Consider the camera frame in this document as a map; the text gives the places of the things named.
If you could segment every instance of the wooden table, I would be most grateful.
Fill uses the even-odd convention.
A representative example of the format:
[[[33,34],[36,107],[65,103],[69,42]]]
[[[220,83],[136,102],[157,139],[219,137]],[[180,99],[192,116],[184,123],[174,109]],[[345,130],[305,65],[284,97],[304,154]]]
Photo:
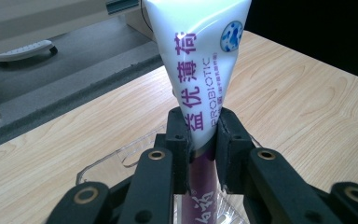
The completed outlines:
[[[76,174],[165,123],[164,67],[0,146],[0,223],[41,223]],[[358,77],[245,32],[224,106],[310,184],[358,183]]]

